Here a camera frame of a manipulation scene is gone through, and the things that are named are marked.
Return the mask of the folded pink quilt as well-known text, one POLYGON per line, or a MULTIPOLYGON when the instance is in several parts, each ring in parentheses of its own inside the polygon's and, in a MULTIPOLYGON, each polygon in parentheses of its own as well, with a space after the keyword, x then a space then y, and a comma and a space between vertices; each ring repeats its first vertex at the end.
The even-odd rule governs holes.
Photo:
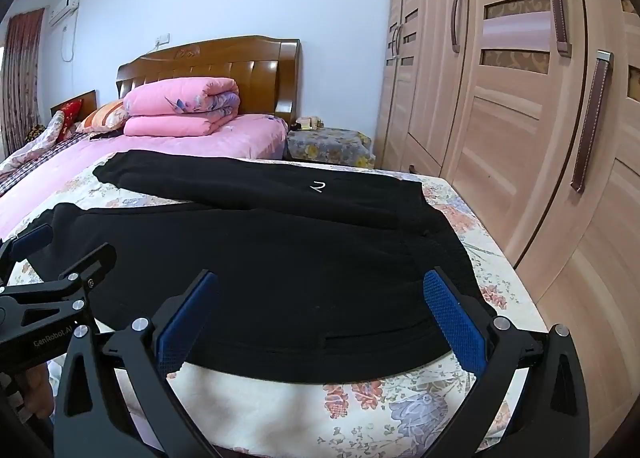
POLYGON ((186 77, 138 86, 124 98, 127 136, 194 137, 233 120, 240 92, 230 78, 186 77))

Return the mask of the pink bed sheet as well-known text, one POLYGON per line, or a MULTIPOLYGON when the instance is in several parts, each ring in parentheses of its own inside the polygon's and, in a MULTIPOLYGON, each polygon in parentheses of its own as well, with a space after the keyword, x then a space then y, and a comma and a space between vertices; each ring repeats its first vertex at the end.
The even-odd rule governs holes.
POLYGON ((65 187, 81 171, 114 152, 142 149, 171 155, 279 159, 286 134, 286 123, 271 114, 240 114, 206 136, 119 135, 99 140, 78 140, 41 163, 1 196, 1 236, 11 235, 18 223, 44 200, 65 187))

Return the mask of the red brown curtain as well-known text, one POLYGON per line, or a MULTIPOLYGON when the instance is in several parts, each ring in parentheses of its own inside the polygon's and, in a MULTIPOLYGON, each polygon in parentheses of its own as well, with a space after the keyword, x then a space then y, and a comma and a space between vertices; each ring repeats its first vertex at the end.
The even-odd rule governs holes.
POLYGON ((44 9, 14 15, 1 67, 1 133, 6 155, 25 144, 38 123, 38 62, 44 9))

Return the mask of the floral covered nightstand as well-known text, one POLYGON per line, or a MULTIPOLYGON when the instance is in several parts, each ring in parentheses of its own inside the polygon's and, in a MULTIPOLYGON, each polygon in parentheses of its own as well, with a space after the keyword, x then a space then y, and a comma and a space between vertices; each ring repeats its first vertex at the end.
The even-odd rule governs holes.
POLYGON ((292 160, 373 169, 372 140, 355 130, 322 128, 290 131, 286 138, 292 160))

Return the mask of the white wall socket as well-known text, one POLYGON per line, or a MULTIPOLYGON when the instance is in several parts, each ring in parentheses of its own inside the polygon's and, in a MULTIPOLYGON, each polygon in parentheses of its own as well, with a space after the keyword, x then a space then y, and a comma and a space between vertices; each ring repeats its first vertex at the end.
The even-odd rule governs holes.
POLYGON ((163 34, 162 36, 158 36, 155 39, 155 45, 156 46, 165 45, 165 44, 168 44, 169 42, 170 42, 170 34, 169 33, 163 34))

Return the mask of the white air conditioner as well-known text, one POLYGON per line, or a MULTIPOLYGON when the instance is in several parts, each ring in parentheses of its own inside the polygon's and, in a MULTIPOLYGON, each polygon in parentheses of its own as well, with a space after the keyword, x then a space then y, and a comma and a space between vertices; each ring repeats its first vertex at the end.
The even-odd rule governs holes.
POLYGON ((78 10, 80 0, 59 0, 54 4, 49 13, 48 24, 50 27, 54 27, 58 22, 64 19, 66 16, 73 14, 78 10))

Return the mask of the orange patterned pillow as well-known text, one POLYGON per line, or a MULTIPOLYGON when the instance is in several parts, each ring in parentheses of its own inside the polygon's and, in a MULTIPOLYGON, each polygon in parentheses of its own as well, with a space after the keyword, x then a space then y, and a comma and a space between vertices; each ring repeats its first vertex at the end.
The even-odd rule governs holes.
POLYGON ((113 100, 77 123, 77 133, 101 134, 119 130, 129 117, 123 100, 113 100))

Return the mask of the wooden headboard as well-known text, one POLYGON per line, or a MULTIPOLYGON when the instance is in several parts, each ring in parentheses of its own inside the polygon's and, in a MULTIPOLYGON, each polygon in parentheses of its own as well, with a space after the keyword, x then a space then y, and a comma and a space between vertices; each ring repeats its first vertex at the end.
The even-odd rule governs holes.
POLYGON ((269 36, 232 36, 164 48, 118 68, 120 98, 138 86, 185 77, 224 77, 240 90, 241 114, 297 118, 302 41, 269 36))

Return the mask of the pink floral duvet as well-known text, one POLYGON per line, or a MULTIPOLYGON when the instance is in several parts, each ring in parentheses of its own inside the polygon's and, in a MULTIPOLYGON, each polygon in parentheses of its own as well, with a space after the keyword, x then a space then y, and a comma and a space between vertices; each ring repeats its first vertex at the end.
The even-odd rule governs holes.
POLYGON ((44 152, 53 147, 58 141, 58 137, 64 126, 64 112, 59 110, 55 113, 46 129, 34 140, 31 140, 22 148, 17 149, 9 155, 0 166, 0 181, 5 181, 15 171, 25 163, 35 160, 44 152))

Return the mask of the red pillow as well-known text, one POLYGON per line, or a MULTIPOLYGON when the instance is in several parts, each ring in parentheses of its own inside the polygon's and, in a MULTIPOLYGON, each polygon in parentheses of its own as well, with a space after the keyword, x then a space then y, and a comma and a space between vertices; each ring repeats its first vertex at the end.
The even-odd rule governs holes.
POLYGON ((62 142, 66 137, 67 131, 75 123, 78 114, 80 114, 81 107, 82 99, 76 98, 76 100, 70 100, 60 108, 63 113, 63 124, 60 134, 58 134, 58 142, 62 142))

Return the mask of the black pants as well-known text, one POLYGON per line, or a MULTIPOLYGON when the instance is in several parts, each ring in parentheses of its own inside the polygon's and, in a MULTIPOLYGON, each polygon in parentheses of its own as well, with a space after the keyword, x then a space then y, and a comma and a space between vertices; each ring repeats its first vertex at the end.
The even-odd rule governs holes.
POLYGON ((114 268, 92 294, 115 329, 154 314, 201 273, 219 288, 189 360, 227 374, 346 383, 400 374, 449 346, 423 297, 440 268, 466 296, 480 287, 454 229, 417 182, 228 158, 123 152, 96 178, 154 206, 40 215, 52 242, 42 279, 111 244, 114 268))

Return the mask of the wooden wardrobe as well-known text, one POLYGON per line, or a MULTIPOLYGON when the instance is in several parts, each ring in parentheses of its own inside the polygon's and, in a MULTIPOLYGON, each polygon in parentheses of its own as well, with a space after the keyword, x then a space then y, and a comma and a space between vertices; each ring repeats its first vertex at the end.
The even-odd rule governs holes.
POLYGON ((374 153, 444 178, 582 361, 593 450, 639 406, 639 0, 390 0, 374 153))

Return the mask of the floral cream blanket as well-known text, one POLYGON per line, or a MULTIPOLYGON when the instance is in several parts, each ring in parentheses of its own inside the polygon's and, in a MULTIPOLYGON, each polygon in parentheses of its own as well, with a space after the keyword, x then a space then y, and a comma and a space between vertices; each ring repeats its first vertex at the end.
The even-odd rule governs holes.
MULTIPOLYGON (((93 176, 105 155, 87 169, 64 175, 44 167, 1 197, 1 237, 13 236, 59 202, 83 209, 146 207, 171 201, 116 190, 93 176)), ((484 299, 523 329, 546 331, 514 268, 484 225, 442 178, 348 166, 246 160, 306 166, 330 173, 388 175, 419 182, 426 201, 442 212, 462 241, 484 299)), ((442 432, 474 383, 452 354, 405 374, 354 384, 303 386, 232 376, 191 364, 169 385, 201 431, 216 446, 258 457, 414 457, 442 432)))

